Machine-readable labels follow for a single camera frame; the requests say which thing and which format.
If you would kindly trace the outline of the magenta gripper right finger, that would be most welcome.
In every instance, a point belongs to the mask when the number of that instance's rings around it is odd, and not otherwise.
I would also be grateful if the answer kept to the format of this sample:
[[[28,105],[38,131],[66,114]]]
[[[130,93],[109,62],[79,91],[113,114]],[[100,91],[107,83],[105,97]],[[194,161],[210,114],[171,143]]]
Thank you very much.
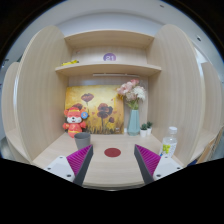
[[[153,174],[161,157],[140,145],[135,145],[134,155],[138,162],[144,183],[152,183],[154,181]]]

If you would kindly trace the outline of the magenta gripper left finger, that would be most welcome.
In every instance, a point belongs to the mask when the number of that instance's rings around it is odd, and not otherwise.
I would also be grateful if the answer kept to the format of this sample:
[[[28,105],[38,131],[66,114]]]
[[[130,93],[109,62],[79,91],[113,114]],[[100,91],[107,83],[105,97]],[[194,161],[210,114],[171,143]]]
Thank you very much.
[[[92,156],[93,156],[93,146],[89,145],[66,157],[75,175],[74,183],[76,185],[79,186],[83,185],[83,181]]]

